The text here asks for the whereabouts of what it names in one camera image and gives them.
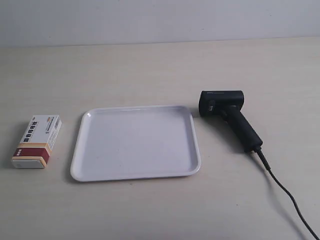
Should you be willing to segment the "black handheld barcode scanner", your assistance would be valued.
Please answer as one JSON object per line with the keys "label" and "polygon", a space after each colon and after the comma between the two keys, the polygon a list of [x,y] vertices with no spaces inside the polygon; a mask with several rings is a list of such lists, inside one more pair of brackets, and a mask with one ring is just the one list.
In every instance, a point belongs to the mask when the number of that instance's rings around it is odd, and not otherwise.
{"label": "black handheld barcode scanner", "polygon": [[234,132],[244,151],[256,152],[261,149],[262,139],[242,114],[245,96],[241,90],[203,90],[198,102],[201,117],[221,117]]}

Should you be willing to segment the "white and red medicine box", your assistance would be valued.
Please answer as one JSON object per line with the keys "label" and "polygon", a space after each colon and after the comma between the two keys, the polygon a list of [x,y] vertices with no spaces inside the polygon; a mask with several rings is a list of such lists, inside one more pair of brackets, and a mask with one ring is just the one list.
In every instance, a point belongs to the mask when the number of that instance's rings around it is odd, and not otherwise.
{"label": "white and red medicine box", "polygon": [[62,126],[59,115],[33,115],[11,158],[17,169],[44,169]]}

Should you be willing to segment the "white plastic tray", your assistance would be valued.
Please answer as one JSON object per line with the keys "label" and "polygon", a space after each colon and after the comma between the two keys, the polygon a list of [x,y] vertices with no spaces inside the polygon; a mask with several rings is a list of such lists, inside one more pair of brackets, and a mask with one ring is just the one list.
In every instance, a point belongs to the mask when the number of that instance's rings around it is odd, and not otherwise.
{"label": "white plastic tray", "polygon": [[200,167],[186,106],[94,108],[82,116],[70,175],[82,183],[174,178]]}

